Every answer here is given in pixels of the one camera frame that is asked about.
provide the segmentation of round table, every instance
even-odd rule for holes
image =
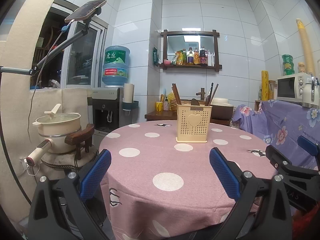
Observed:
[[[157,240],[222,222],[235,202],[209,163],[213,147],[258,178],[275,173],[267,144],[245,131],[210,123],[207,143],[186,144],[176,134],[177,121],[152,121],[102,140],[112,161],[101,189],[116,239]]]

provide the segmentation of floral print cloth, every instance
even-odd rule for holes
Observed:
[[[233,121],[265,143],[273,145],[295,166],[317,170],[316,160],[297,144],[300,135],[320,143],[320,110],[269,100],[260,102],[258,111],[240,105]]]

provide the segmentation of microwave oven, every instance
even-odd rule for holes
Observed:
[[[278,78],[277,100],[303,103],[303,90],[311,84],[311,76],[297,73]]]

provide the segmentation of purple cloth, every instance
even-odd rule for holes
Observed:
[[[245,131],[210,123],[207,143],[177,143],[176,136],[177,121],[153,121],[102,140],[112,162],[101,190],[117,240],[159,240],[222,222],[235,202],[210,165],[213,147],[258,178],[275,172],[267,144]]]
[[[320,110],[296,104],[269,100],[260,103],[260,114],[245,105],[235,111],[233,121],[240,128],[273,145],[295,166],[317,170],[316,160],[297,144],[300,135],[320,143]]]

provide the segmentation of green container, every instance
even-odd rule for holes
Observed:
[[[293,69],[293,58],[291,55],[282,55],[284,69]]]
[[[293,69],[290,69],[290,68],[285,68],[284,69],[284,75],[287,76],[287,75],[292,75],[294,74],[294,70]]]

